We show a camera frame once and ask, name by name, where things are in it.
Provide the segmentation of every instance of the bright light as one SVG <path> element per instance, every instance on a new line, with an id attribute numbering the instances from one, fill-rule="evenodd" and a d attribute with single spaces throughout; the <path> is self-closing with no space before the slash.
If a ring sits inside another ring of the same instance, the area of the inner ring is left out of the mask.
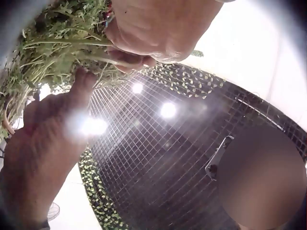
<path id="1" fill-rule="evenodd" d="M 66 121 L 66 135 L 72 141 L 84 137 L 101 135 L 107 130 L 107 123 L 102 119 L 94 119 L 85 112 L 75 112 Z"/>
<path id="2" fill-rule="evenodd" d="M 175 105 L 172 103 L 165 103 L 161 109 L 161 115 L 164 118 L 171 118 L 176 114 Z"/>
<path id="3" fill-rule="evenodd" d="M 104 120 L 89 117 L 83 122 L 80 131 L 88 135 L 101 135 L 107 130 L 107 127 Z"/>
<path id="4" fill-rule="evenodd" d="M 143 85 L 141 83 L 135 83 L 132 87 L 132 91 L 135 94 L 140 94 L 143 90 Z"/>

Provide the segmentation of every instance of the bunch of greens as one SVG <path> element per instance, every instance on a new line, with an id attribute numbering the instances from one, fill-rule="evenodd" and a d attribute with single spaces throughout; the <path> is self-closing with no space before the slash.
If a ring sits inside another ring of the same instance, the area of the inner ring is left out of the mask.
<path id="1" fill-rule="evenodd" d="M 22 31 L 0 78 L 0 110 L 12 99 L 7 115 L 14 121 L 26 97 L 47 83 L 51 90 L 69 90 L 76 65 L 99 75 L 96 88 L 115 86 L 129 76 L 119 72 L 105 52 L 111 45 L 103 35 L 105 0 L 56 1 Z"/>

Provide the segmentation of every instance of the herb stem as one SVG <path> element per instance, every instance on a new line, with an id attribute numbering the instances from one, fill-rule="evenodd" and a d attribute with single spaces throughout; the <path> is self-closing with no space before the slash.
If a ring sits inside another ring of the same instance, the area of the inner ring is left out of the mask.
<path id="1" fill-rule="evenodd" d="M 46 40 L 34 40 L 24 45 L 24 49 L 36 44 L 47 44 L 47 43 L 68 43 L 68 44 L 80 44 L 80 45 L 97 45 L 97 46 L 113 46 L 113 44 L 108 40 L 104 41 L 94 41 L 89 39 L 46 39 Z"/>

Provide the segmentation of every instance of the artificial ivy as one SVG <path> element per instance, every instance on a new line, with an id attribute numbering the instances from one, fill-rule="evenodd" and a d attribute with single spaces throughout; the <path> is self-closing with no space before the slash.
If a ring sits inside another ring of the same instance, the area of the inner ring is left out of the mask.
<path id="1" fill-rule="evenodd" d="M 88 200 L 101 228 L 105 230 L 128 230 L 128 225 L 119 216 L 114 202 L 109 198 L 103 187 L 102 179 L 96 167 L 97 163 L 92 157 L 90 148 L 86 148 L 83 152 L 78 165 Z"/>

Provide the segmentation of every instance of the finger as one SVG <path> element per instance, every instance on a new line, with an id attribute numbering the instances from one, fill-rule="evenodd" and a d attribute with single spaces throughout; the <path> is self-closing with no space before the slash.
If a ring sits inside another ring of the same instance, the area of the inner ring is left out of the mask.
<path id="1" fill-rule="evenodd" d="M 157 61 L 150 56 L 145 56 L 143 58 L 143 65 L 147 65 L 149 67 L 154 67 L 154 66 L 156 66 L 156 64 L 157 64 Z"/>
<path id="2" fill-rule="evenodd" d="M 78 68 L 75 73 L 75 82 L 68 93 L 68 108 L 87 109 L 96 82 L 95 74 L 87 72 L 84 68 Z"/>
<path id="3" fill-rule="evenodd" d="M 115 59 L 117 61 L 129 63 L 135 65 L 136 67 L 142 65 L 143 56 L 141 55 L 129 53 L 114 48 L 107 49 L 107 53 L 112 59 Z"/>

